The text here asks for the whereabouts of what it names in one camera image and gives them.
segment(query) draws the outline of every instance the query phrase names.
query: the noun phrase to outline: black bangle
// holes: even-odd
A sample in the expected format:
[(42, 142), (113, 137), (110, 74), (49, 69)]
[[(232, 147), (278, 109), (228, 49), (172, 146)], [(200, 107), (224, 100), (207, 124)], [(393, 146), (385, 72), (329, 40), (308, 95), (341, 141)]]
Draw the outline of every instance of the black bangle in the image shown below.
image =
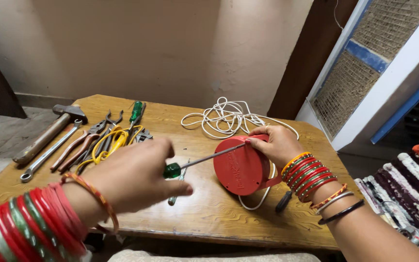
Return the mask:
[(352, 212), (353, 210), (361, 207), (362, 205), (364, 205), (364, 200), (363, 199), (358, 201), (356, 204), (352, 205), (351, 207), (340, 211), (339, 213), (335, 214), (334, 216), (332, 216), (328, 219), (323, 219), (322, 218), (320, 221), (318, 221), (318, 225), (324, 225), (324, 224), (327, 224), (327, 223), (329, 223), (331, 221), (334, 221), (338, 218), (341, 218), (341, 217), (347, 215), (348, 213)]

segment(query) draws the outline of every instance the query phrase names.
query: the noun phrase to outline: hand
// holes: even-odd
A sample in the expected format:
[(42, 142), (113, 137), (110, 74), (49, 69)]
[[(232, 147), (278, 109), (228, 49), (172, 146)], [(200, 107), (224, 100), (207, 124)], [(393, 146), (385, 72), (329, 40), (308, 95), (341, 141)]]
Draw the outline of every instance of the hand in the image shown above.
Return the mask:
[(265, 154), (278, 168), (305, 152), (294, 133), (281, 125), (262, 125), (253, 129), (249, 136), (268, 134), (269, 141), (247, 138), (251, 146)]
[[(146, 140), (120, 148), (82, 177), (98, 189), (116, 213), (136, 212), (171, 196), (193, 193), (187, 182), (162, 177), (166, 158), (173, 156), (169, 139)], [(67, 183), (63, 189), (85, 225), (105, 218), (103, 207), (84, 188)]]

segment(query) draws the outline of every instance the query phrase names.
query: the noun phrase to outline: combination wrench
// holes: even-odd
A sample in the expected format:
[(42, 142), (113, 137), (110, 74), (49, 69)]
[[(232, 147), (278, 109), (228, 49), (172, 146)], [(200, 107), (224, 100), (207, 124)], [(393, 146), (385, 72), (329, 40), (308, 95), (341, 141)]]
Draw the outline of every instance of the combination wrench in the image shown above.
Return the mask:
[(82, 120), (77, 119), (73, 122), (73, 128), (67, 133), (65, 136), (63, 136), (54, 146), (52, 146), (48, 151), (46, 151), (40, 158), (38, 158), (32, 165), (28, 167), (27, 170), (25, 170), (25, 173), (23, 173), (20, 176), (20, 181), (22, 183), (26, 183), (33, 178), (33, 173), (35, 173), (38, 168), (48, 159), (52, 153), (56, 151), (82, 124)]

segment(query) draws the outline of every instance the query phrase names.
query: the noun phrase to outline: beige wall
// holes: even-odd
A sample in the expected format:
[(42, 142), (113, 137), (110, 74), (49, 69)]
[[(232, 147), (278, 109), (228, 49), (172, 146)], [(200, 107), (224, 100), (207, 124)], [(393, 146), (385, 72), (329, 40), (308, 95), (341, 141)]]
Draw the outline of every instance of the beige wall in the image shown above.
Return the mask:
[(312, 1), (0, 0), (0, 69), (15, 92), (265, 114)]

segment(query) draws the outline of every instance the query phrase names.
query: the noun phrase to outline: hammer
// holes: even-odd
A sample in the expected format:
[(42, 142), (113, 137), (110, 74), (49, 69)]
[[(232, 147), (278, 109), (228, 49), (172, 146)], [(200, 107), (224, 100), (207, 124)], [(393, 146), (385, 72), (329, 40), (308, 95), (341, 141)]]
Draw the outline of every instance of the hammer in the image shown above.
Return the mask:
[(60, 115), (35, 141), (20, 151), (12, 160), (17, 164), (27, 164), (40, 152), (53, 138), (61, 132), (70, 122), (77, 119), (83, 124), (89, 122), (79, 105), (60, 105), (53, 107), (53, 113)]

